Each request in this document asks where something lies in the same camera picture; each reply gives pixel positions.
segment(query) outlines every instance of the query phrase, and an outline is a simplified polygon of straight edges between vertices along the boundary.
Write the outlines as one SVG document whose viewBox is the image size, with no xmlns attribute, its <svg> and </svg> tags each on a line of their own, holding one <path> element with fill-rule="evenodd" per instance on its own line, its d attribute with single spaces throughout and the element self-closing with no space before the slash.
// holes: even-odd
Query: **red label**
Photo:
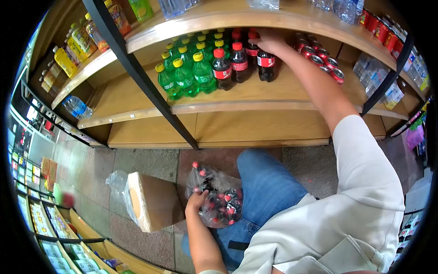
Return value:
<svg viewBox="0 0 438 274">
<path fill-rule="evenodd" d="M 245 61 L 245 63 L 231 63 L 231 67 L 235 71 L 244 71 L 248 68 L 248 61 Z"/>
<path fill-rule="evenodd" d="M 257 56 L 257 64 L 259 66 L 268 68 L 273 67 L 275 65 L 275 57 L 274 58 L 261 58 Z"/>
<path fill-rule="evenodd" d="M 215 71 L 213 70 L 213 75 L 217 79 L 226 79 L 231 76 L 231 67 L 226 71 Z"/>
<path fill-rule="evenodd" d="M 258 50 L 250 50 L 250 49 L 245 49 L 247 55 L 249 56 L 257 56 Z"/>
</svg>

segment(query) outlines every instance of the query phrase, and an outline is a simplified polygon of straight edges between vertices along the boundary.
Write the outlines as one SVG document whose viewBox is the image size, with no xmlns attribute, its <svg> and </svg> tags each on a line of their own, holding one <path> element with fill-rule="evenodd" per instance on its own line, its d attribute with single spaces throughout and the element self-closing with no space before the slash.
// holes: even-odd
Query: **white shirt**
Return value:
<svg viewBox="0 0 438 274">
<path fill-rule="evenodd" d="M 254 234 L 234 274 L 387 272 L 394 260 L 404 202 L 400 180 L 361 117 L 333 133 L 335 195 L 307 194 Z M 202 274 L 213 274 L 207 270 Z"/>
</svg>

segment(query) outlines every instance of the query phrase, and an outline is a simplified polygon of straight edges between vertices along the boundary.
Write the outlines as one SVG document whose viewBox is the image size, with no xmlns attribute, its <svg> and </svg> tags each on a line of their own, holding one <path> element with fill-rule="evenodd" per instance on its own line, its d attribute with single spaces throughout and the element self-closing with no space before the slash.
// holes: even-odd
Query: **plastic bag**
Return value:
<svg viewBox="0 0 438 274">
<path fill-rule="evenodd" d="M 223 228 L 237 222 L 243 209 L 241 180 L 198 162 L 193 162 L 192 166 L 185 196 L 189 199 L 194 192 L 209 190 L 199 209 L 204 224 L 210 228 Z"/>
</svg>

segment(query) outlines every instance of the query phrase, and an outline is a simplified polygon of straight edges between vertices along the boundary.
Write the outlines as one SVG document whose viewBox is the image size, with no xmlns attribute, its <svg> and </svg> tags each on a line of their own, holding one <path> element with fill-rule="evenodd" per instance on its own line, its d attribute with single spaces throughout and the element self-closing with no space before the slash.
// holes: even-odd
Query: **store aisle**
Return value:
<svg viewBox="0 0 438 274">
<path fill-rule="evenodd" d="M 421 164 L 405 143 L 404 137 L 379 141 L 407 192 L 423 173 Z M 336 193 L 338 178 L 333 145 L 267 150 L 315 197 L 322 199 Z M 105 179 L 113 171 L 123 170 L 173 181 L 185 205 L 185 180 L 194 160 L 238 177 L 236 159 L 241 151 L 243 148 L 93 149 L 61 133 L 54 160 L 58 163 L 57 183 L 63 191 L 74 194 L 75 209 L 94 229 L 154 265 L 178 273 L 194 273 L 191 259 L 181 249 L 181 239 L 187 231 L 185 221 L 154 233 L 141 232 L 127 213 L 122 197 L 105 184 Z"/>
</svg>

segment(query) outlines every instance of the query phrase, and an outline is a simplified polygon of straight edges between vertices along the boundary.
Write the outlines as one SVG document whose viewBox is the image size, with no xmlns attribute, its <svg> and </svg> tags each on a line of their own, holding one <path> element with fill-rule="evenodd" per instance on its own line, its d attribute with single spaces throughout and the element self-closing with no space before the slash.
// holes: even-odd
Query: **hand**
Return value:
<svg viewBox="0 0 438 274">
<path fill-rule="evenodd" d="M 258 28 L 257 32 L 260 35 L 259 39 L 249 39 L 248 43 L 256 44 L 262 50 L 276 54 L 276 51 L 283 47 L 288 46 L 284 41 L 284 38 L 274 29 Z"/>
</svg>

